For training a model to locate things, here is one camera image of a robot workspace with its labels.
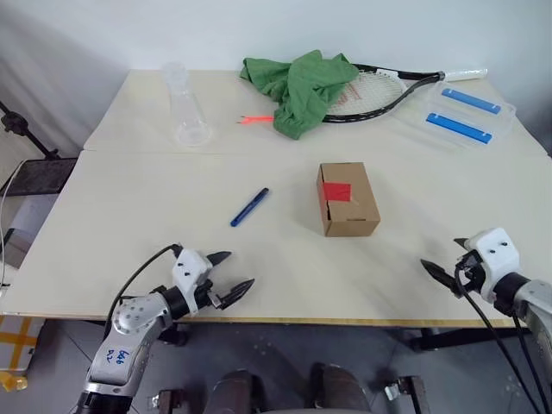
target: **racket handle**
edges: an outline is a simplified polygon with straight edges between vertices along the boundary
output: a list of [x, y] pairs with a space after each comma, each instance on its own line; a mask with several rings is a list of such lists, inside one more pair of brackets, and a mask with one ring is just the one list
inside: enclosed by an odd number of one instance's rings
[[471, 69], [466, 71], [450, 71], [445, 72], [445, 79], [448, 82], [456, 80], [481, 79], [486, 76], [486, 69]]

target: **table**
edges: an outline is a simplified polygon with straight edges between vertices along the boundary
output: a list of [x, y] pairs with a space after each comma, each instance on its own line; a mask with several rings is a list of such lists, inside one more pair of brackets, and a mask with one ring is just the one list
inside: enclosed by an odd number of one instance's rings
[[[206, 309], [199, 321], [479, 326], [469, 305], [431, 279], [419, 259], [451, 270], [462, 254], [454, 237], [496, 226], [516, 243], [524, 274], [552, 282], [552, 164], [518, 122], [487, 147], [440, 141], [401, 119], [421, 108], [417, 94], [403, 115], [401, 108], [371, 122], [323, 125], [292, 141], [267, 124], [235, 123], [239, 115], [265, 115], [273, 104], [234, 73], [200, 72], [194, 87], [218, 133], [205, 147], [182, 148], [158, 130], [168, 111], [159, 78], [129, 74], [3, 312], [105, 318], [124, 280], [172, 242], [234, 252], [212, 274], [219, 292], [256, 279], [242, 301], [224, 312]], [[485, 81], [470, 85], [492, 90]], [[216, 91], [227, 93], [215, 101]], [[372, 237], [323, 237], [317, 168], [341, 161], [365, 163], [382, 216]], [[233, 215], [263, 186], [270, 197], [231, 228]], [[172, 264], [169, 255], [154, 263], [129, 294], [170, 285]], [[497, 325], [509, 325], [483, 307]]]

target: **racket strings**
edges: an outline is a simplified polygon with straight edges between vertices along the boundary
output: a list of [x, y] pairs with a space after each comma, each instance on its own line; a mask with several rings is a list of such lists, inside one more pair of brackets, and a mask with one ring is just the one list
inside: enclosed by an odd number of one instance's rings
[[345, 85], [338, 101], [328, 115], [355, 115], [378, 110], [400, 97], [405, 84], [399, 78], [384, 73], [361, 72]]

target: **black tripod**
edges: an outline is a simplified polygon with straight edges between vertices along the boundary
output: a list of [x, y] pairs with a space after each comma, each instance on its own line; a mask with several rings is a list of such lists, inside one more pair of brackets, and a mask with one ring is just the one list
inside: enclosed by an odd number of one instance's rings
[[[6, 132], [13, 132], [16, 135], [27, 137], [35, 147], [44, 154], [43, 160], [28, 160], [22, 165], [19, 173], [14, 178], [8, 189], [6, 197], [29, 196], [35, 194], [57, 194], [61, 192], [72, 169], [77, 162], [76, 158], [61, 158], [58, 150], [49, 151], [36, 136], [28, 130], [27, 120], [9, 110], [6, 105], [0, 102], [0, 110], [4, 113], [0, 121]], [[11, 176], [0, 188], [0, 196], [4, 192]]]

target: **tennis racket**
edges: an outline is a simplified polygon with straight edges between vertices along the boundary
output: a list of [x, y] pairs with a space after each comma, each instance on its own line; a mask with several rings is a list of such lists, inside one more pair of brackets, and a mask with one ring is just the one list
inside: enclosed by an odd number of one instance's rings
[[403, 99], [423, 85], [439, 80], [484, 78], [486, 69], [458, 72], [402, 72], [384, 67], [355, 65], [359, 76], [345, 85], [337, 102], [328, 109], [324, 122], [359, 122], [392, 110]]

